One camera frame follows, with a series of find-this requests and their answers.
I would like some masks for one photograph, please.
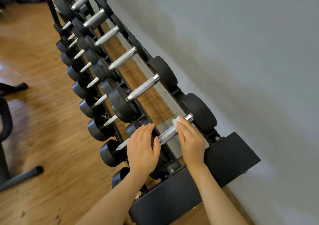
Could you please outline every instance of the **person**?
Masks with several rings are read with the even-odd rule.
[[[214,225],[247,225],[230,200],[223,193],[204,163],[205,141],[200,132],[183,117],[177,122],[181,151],[187,168],[200,192],[208,219]],[[92,207],[77,225],[123,225],[131,204],[149,174],[155,169],[159,155],[158,137],[151,147],[154,124],[138,128],[130,137],[127,156],[128,175]]]

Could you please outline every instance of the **gray wall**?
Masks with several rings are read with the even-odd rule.
[[[254,221],[319,224],[319,0],[108,1],[262,159],[230,184]]]

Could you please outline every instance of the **dumbbell rack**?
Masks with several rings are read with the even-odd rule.
[[[53,2],[47,0],[47,3],[55,23],[60,24]],[[129,35],[132,35],[126,27],[125,29]],[[151,59],[152,56],[145,48],[143,49],[149,59]],[[132,91],[122,73],[118,70],[116,70],[116,72],[122,79],[121,82],[117,82],[117,85],[125,88],[127,91]],[[99,98],[101,98],[103,95],[98,87],[94,86],[93,88],[96,89]],[[176,86],[173,90],[166,89],[166,92],[173,98],[178,106],[184,110],[181,105],[181,99],[185,94],[181,89]],[[153,123],[140,101],[136,99],[134,102],[141,114],[137,118],[137,121],[144,125]],[[111,118],[111,112],[106,103],[103,102],[102,105],[106,110],[105,116],[108,119]],[[123,142],[124,140],[116,124],[112,123],[112,125],[116,132],[115,138],[119,142]],[[154,132],[157,136],[160,135],[157,128],[154,128]],[[209,147],[205,150],[204,161],[220,187],[224,187],[260,161],[259,157],[235,132],[227,137],[221,137],[215,129],[212,129],[209,134],[203,134],[203,136],[209,143]],[[161,149],[169,162],[161,167],[160,170],[156,170],[161,182],[150,191],[144,187],[141,190],[140,197],[132,204],[129,213],[131,219],[136,224],[169,224],[201,202],[200,194],[187,167],[179,163],[167,144],[162,145]],[[173,163],[175,163],[176,169],[173,172],[168,172],[167,167]],[[163,200],[162,194],[170,197],[170,203],[166,206],[161,206],[154,202],[155,200]]]

